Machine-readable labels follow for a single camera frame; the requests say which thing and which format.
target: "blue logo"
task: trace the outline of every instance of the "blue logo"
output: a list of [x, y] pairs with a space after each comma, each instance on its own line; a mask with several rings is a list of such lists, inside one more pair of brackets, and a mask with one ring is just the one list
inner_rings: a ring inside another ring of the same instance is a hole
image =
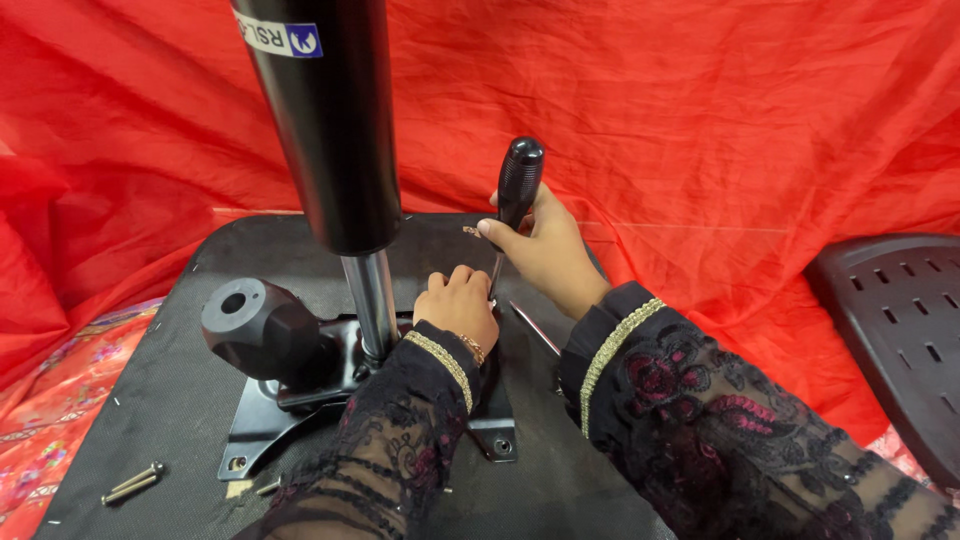
[[290, 51], [295, 57], [321, 57], [324, 49], [320, 46], [316, 24], [286, 24], [290, 37]]

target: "screwdriver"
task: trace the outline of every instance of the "screwdriver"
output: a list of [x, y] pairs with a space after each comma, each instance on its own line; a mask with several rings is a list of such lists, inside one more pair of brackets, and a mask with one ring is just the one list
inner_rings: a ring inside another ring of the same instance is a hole
[[[500, 166], [500, 179], [496, 188], [496, 219], [516, 231], [523, 216], [537, 198], [540, 176], [543, 174], [543, 145], [531, 136], [519, 136], [510, 143], [507, 155]], [[491, 242], [496, 250], [496, 263], [491, 275], [490, 295], [493, 300], [496, 282], [503, 268], [503, 250]]]

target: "person's right hand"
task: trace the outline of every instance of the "person's right hand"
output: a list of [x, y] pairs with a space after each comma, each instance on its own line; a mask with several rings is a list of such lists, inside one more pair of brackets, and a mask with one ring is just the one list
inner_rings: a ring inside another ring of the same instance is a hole
[[[496, 206], [496, 193], [490, 202]], [[546, 184], [540, 184], [533, 210], [523, 219], [524, 225], [533, 226], [530, 237], [495, 219], [481, 220], [477, 230], [500, 246], [527, 282], [579, 321], [603, 299], [610, 284], [590, 262], [577, 221]]]

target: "black screwdriver handle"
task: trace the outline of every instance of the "black screwdriver handle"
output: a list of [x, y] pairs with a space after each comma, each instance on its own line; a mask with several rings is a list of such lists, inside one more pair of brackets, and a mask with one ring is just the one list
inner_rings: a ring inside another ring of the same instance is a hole
[[[531, 136], [519, 136], [511, 141], [500, 166], [496, 219], [514, 231], [519, 229], [523, 216], [537, 198], [542, 174], [543, 145]], [[503, 252], [496, 244], [493, 248]]]

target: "gold embroidered trim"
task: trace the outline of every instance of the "gold embroidered trim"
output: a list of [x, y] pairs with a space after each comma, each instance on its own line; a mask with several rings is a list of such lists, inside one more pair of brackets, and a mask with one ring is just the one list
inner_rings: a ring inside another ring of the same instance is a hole
[[616, 354], [620, 345], [623, 345], [624, 340], [627, 339], [630, 332], [640, 326], [650, 315], [653, 315], [659, 311], [661, 307], [665, 306], [666, 304], [663, 303], [663, 300], [655, 298], [643, 306], [638, 307], [633, 313], [628, 315], [627, 318], [620, 321], [620, 324], [616, 325], [616, 328], [607, 336], [607, 340], [603, 342], [600, 350], [594, 355], [593, 361], [590, 363], [590, 367], [587, 369], [587, 374], [584, 377], [584, 385], [580, 387], [580, 426], [583, 429], [584, 437], [590, 437], [588, 424], [590, 416], [590, 396], [593, 394], [593, 388], [596, 386], [597, 380], [600, 379], [603, 368], [607, 367], [607, 363], [610, 362], [610, 359]]
[[427, 353], [435, 356], [436, 359], [444, 365], [446, 371], [450, 372], [450, 375], [453, 376], [453, 379], [457, 381], [457, 384], [460, 384], [460, 388], [464, 391], [464, 401], [467, 402], [467, 412], [473, 411], [473, 396], [470, 394], [470, 382], [467, 380], [467, 374], [464, 373], [463, 368], [460, 367], [457, 360], [439, 343], [418, 331], [408, 331], [404, 339], [409, 339], [417, 345], [420, 345]]

